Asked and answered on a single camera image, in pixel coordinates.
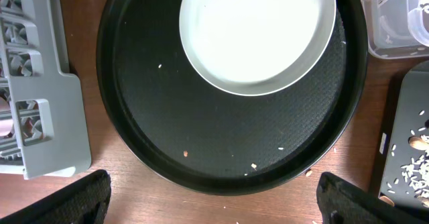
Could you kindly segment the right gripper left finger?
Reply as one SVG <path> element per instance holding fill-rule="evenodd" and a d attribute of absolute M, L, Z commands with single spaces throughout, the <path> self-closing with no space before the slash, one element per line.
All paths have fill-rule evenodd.
<path fill-rule="evenodd" d="M 111 198 L 111 177 L 97 170 L 32 205 L 1 219 L 2 223 L 103 223 Z"/>

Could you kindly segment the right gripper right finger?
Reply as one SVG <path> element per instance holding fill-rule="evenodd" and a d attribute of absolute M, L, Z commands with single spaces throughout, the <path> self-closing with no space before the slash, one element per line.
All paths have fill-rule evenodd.
<path fill-rule="evenodd" d="M 425 219 L 393 207 L 330 172 L 321 174 L 316 199 L 324 224 L 426 222 Z"/>

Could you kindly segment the food scraps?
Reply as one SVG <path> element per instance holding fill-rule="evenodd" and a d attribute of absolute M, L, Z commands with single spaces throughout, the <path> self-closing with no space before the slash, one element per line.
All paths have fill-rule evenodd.
<path fill-rule="evenodd" d="M 395 206 L 428 210 L 428 112 L 399 114 L 389 139 L 380 193 Z"/>

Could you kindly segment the grey round plate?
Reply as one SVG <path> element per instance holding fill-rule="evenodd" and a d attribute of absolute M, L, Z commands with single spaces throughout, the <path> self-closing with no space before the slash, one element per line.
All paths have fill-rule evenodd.
<path fill-rule="evenodd" d="M 206 82 L 255 97 L 310 72 L 335 21 L 336 0 L 182 0 L 179 30 L 190 65 Z"/>

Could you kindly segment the pink plastic cup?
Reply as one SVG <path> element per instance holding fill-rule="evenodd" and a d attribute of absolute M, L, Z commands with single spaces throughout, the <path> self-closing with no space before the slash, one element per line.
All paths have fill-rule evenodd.
<path fill-rule="evenodd" d="M 9 103 L 1 98 L 1 137 L 11 133 L 13 129 L 13 120 Z"/>

